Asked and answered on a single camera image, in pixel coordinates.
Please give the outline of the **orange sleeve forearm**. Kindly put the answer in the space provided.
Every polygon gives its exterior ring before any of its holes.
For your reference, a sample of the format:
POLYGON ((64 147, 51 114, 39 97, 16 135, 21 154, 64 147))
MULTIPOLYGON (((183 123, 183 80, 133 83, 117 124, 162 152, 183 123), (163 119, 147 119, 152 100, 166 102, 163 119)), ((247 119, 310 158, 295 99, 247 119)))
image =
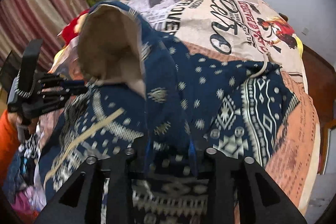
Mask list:
POLYGON ((0 128, 1 186, 3 186, 13 156, 21 143, 18 140, 17 119, 18 119, 17 113, 9 113, 7 110, 5 110, 1 115, 1 128, 0 128))

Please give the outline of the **left hand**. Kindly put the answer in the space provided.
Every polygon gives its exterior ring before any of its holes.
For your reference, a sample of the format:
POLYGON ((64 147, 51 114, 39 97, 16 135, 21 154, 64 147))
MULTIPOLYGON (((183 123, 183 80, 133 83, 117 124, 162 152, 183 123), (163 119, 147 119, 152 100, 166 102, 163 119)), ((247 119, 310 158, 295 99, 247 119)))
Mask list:
POLYGON ((15 130, 17 130, 17 125, 26 125, 31 135, 36 133, 39 118, 33 118, 30 122, 23 122, 22 117, 18 113, 7 113, 7 119, 15 130))

